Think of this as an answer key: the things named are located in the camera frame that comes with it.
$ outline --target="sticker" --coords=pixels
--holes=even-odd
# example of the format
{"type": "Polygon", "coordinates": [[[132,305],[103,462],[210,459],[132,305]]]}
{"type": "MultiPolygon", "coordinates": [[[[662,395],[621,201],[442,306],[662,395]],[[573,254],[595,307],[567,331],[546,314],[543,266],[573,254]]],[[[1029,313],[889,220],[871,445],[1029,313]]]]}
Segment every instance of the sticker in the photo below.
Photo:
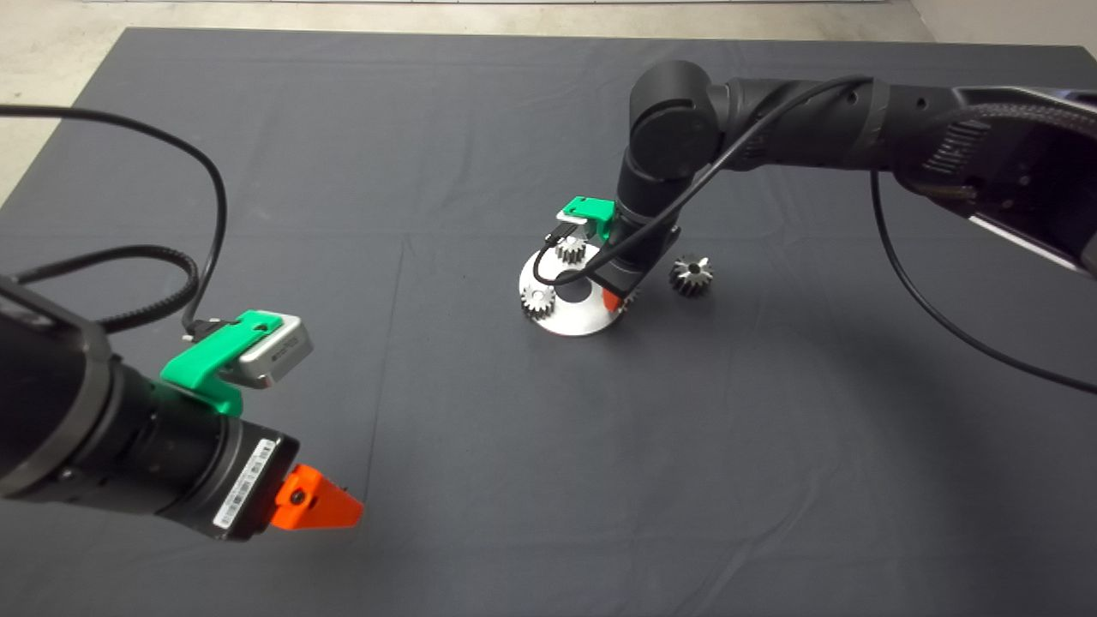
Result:
{"type": "Polygon", "coordinates": [[[240,475],[236,479],[236,483],[233,484],[233,490],[225,497],[225,503],[220,504],[217,516],[213,517],[214,525],[222,529],[228,529],[233,526],[236,515],[240,513],[244,502],[248,501],[248,495],[251,493],[251,489],[255,487],[256,480],[263,472],[263,468],[267,467],[267,461],[271,458],[272,453],[274,453],[274,441],[260,439],[259,444],[256,445],[256,451],[251,452],[251,458],[248,459],[248,464],[244,465],[240,475]]]}

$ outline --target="dark gray fabric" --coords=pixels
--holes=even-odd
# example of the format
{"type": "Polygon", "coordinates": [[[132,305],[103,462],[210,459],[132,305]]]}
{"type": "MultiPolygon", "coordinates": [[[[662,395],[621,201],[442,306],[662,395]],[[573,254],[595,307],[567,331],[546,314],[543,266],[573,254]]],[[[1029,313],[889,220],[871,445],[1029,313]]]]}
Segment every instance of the dark gray fabric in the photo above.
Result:
{"type": "MultiPolygon", "coordinates": [[[[710,298],[653,276],[564,339],[514,281],[575,194],[612,197],[644,67],[714,78],[1097,88],[1079,48],[127,31],[79,104],[222,166],[202,314],[302,315],[314,355],[246,415],[366,495],[357,529],[207,541],[0,504],[5,615],[1092,615],[1097,404],[976,355],[895,281],[863,175],[724,175],[682,215],[710,298]]],[[[885,181],[897,249],[957,322],[1097,377],[1097,285],[885,181]]],[[[66,123],[0,210],[0,267],[205,254],[178,153],[66,123]]],[[[172,289],[129,263],[41,289],[88,315],[172,289]]],[[[115,337],[147,374],[177,321],[115,337]]]]}

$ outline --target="gear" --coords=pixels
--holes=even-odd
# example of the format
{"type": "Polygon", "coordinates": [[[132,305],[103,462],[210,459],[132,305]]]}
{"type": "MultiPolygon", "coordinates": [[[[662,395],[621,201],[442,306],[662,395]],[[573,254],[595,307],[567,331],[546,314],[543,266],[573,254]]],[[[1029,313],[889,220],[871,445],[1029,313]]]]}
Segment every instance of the gear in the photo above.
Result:
{"type": "Polygon", "coordinates": [[[632,306],[632,303],[636,301],[637,295],[640,295],[640,289],[634,289],[632,293],[629,294],[629,298],[625,298],[624,301],[621,302],[621,307],[618,308],[618,311],[620,311],[621,313],[627,313],[629,307],[632,306]]]}
{"type": "Polygon", "coordinates": [[[556,243],[556,257],[564,263],[578,263],[587,255],[587,243],[578,236],[564,236],[556,243]]]}
{"type": "Polygon", "coordinates": [[[712,267],[709,258],[680,257],[670,268],[670,287],[686,298],[694,298],[709,291],[712,284],[712,267]]]}
{"type": "Polygon", "coordinates": [[[521,293],[522,311],[531,319],[541,319],[552,314],[556,305],[556,292],[551,287],[527,285],[521,293]]]}

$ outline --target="circular metal plate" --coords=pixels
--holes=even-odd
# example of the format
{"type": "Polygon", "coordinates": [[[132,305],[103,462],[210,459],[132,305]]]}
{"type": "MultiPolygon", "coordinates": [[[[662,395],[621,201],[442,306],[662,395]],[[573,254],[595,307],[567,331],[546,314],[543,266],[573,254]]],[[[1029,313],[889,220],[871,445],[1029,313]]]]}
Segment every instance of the circular metal plate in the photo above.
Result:
{"type": "MultiPolygon", "coordinates": [[[[550,250],[541,259],[541,276],[545,278],[556,278],[566,270],[578,270],[587,265],[593,256],[598,255],[598,247],[587,245],[587,253],[583,259],[576,263],[565,263],[556,257],[555,250],[550,250]]],[[[538,254],[534,253],[525,260],[522,273],[518,277],[518,293],[521,294],[527,285],[540,285],[533,278],[533,260],[538,254]]],[[[621,316],[622,311],[609,311],[602,302],[602,287],[590,281],[590,294],[578,302],[567,302],[556,293],[556,304],[550,315],[533,323],[546,330],[561,336],[587,336],[601,332],[610,326],[621,316]]]]}

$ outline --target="orange part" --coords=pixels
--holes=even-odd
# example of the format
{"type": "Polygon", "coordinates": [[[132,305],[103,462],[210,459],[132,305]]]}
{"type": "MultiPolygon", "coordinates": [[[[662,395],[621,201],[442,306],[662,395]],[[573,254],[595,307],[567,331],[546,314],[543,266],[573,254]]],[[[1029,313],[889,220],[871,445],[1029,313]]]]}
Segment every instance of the orange part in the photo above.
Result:
{"type": "Polygon", "coordinates": [[[365,506],[307,464],[293,468],[274,497],[271,525],[281,529],[353,527],[365,506]]]}
{"type": "Polygon", "coordinates": [[[607,311],[617,311],[621,307],[621,299],[612,291],[608,289],[602,290],[602,304],[606,305],[607,311]]]}

